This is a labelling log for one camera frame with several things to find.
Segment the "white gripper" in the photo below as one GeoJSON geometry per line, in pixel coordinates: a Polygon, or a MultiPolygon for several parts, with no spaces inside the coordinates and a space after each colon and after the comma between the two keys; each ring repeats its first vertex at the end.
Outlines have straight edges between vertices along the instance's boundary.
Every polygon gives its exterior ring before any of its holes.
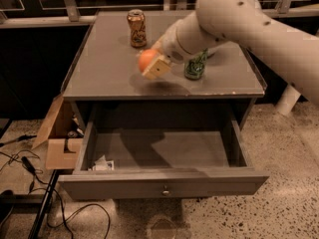
{"type": "Polygon", "coordinates": [[[171,62],[181,64],[205,49],[216,49],[224,43],[225,39],[203,30],[196,14],[191,12],[173,23],[152,45],[152,49],[160,50],[163,55],[147,59],[142,65],[142,75],[154,80],[170,70],[171,62]]]}

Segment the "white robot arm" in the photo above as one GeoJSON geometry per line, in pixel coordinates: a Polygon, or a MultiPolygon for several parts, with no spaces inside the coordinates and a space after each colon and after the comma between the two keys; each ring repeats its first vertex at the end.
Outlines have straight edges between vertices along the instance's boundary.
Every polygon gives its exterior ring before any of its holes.
{"type": "Polygon", "coordinates": [[[174,64],[228,41],[247,49],[301,96],[319,105],[319,38],[268,17],[258,0],[196,0],[193,12],[142,51],[139,69],[153,80],[174,64]]]}

